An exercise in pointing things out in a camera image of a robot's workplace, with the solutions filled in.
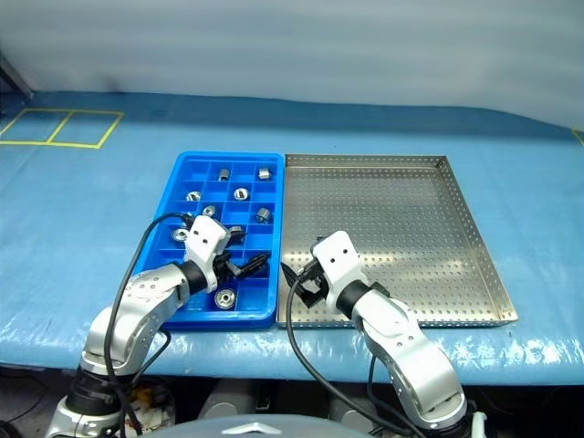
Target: stainless steel tray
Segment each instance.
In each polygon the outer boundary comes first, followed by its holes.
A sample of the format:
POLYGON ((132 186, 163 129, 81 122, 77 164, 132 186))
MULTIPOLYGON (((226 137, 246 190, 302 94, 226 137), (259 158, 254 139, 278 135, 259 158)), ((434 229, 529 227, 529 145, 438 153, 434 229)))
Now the stainless steel tray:
MULTIPOLYGON (((446 157, 287 155, 282 261, 298 270, 317 237, 349 233, 365 272, 425 327, 496 326, 517 313, 446 157)), ((289 287, 280 273, 278 322, 289 287)), ((295 300, 299 326, 350 323, 295 300)))

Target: white wall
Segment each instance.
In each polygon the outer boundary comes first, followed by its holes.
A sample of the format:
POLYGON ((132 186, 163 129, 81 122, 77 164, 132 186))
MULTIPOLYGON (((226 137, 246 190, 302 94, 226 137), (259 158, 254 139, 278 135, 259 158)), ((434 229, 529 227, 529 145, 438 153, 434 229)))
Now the white wall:
POLYGON ((584 129, 582 0, 0 0, 33 89, 457 105, 584 129))

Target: metal cylinder part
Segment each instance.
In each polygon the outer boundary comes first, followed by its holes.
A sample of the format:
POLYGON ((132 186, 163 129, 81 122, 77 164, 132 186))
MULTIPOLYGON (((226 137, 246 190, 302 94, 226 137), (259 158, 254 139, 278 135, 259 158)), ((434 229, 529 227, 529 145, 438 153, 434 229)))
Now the metal cylinder part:
POLYGON ((222 169, 219 171, 217 181, 227 181, 229 179, 229 169, 222 169))
POLYGON ((201 192, 188 192, 186 194, 187 201, 200 201, 201 200, 201 192))
POLYGON ((263 167, 257 171, 257 177, 260 180, 270 180, 272 179, 272 172, 267 167, 263 167))
POLYGON ((176 228, 172 230, 171 237, 174 242, 184 242, 189 235, 186 228, 176 228))
POLYGON ((235 292, 233 289, 221 289, 215 292, 215 305, 223 310, 232 308, 235 304, 235 292))
POLYGON ((249 198, 249 191, 245 187, 235 189, 234 198, 237 201, 245 201, 247 198, 249 198))
POLYGON ((206 207, 203 208, 203 211, 201 212, 201 214, 203 216, 209 216, 209 217, 213 217, 215 215, 216 209, 214 205, 207 205, 206 207))
POLYGON ((257 210, 257 213, 255 214, 255 221, 260 223, 260 224, 269 223, 271 218, 272 218, 272 212, 270 212, 265 207, 262 207, 259 210, 257 210))

